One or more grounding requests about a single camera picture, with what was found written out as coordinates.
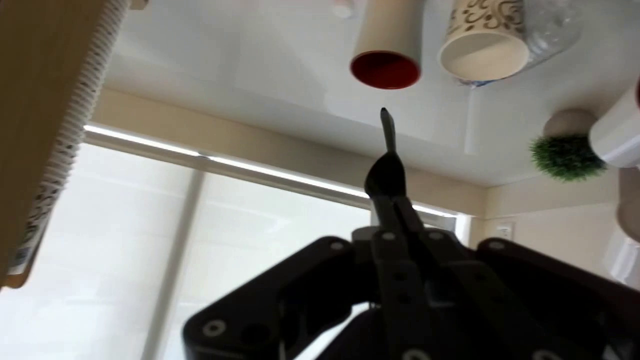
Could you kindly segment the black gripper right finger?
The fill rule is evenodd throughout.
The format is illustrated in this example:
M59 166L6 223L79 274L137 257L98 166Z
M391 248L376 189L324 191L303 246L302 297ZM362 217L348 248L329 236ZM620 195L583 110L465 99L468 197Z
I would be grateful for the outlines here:
M526 246L488 238L464 248L397 206L426 304L470 331L481 360L640 360L640 293Z

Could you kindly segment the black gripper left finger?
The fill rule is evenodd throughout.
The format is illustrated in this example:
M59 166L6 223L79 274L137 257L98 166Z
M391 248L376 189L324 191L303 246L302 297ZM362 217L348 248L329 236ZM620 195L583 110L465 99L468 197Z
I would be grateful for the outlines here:
M356 304L370 310L317 360L401 360L422 351L419 337L401 331L423 306L411 257L419 232L365 226L351 240L313 240L188 318L186 360L295 360Z

